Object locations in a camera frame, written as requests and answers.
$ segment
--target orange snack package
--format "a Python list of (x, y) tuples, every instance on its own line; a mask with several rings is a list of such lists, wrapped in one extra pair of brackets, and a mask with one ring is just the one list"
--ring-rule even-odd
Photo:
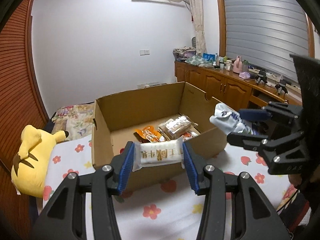
[(142, 130), (135, 129), (142, 138), (149, 140), (150, 142), (163, 142), (165, 141), (161, 133), (158, 132), (152, 125), (146, 126)]

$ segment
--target blue gripper pad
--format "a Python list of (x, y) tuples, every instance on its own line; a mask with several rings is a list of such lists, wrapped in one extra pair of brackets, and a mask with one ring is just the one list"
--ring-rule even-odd
[(133, 160), (134, 160), (134, 143), (131, 144), (127, 156), (124, 159), (123, 165), (119, 172), (119, 182), (117, 190), (119, 195), (125, 190), (128, 184), (128, 179), (133, 167)]
[(183, 163), (188, 175), (190, 186), (195, 191), (195, 193), (198, 194), (200, 187), (198, 184), (198, 173), (196, 171), (196, 167), (191, 159), (191, 156), (189, 154), (186, 144), (183, 143), (182, 147), (183, 147)]
[(262, 109), (240, 109), (238, 112), (242, 120), (250, 122), (262, 122), (271, 118), (271, 114)]

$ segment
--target white snack package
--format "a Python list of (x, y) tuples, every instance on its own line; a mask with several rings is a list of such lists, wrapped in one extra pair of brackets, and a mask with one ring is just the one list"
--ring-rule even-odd
[(183, 166), (183, 137), (177, 140), (156, 143), (134, 143), (132, 171), (143, 167), (180, 163)]
[(216, 104), (214, 115), (210, 117), (210, 123), (217, 126), (225, 135), (231, 132), (257, 134), (256, 131), (240, 118), (240, 114), (224, 103)]

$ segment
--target beige curtain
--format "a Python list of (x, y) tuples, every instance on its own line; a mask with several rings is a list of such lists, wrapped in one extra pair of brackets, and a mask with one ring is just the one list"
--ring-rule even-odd
[(201, 55), (207, 53), (204, 38), (204, 23), (203, 23), (203, 5), (202, 0), (189, 0), (191, 13), (193, 16), (193, 24), (196, 31), (196, 47), (197, 54)]

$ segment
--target window blind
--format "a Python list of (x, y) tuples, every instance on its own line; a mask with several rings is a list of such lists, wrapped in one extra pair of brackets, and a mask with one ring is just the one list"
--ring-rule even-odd
[(297, 81), (290, 53), (308, 55), (306, 14), (296, 0), (224, 0), (226, 53)]

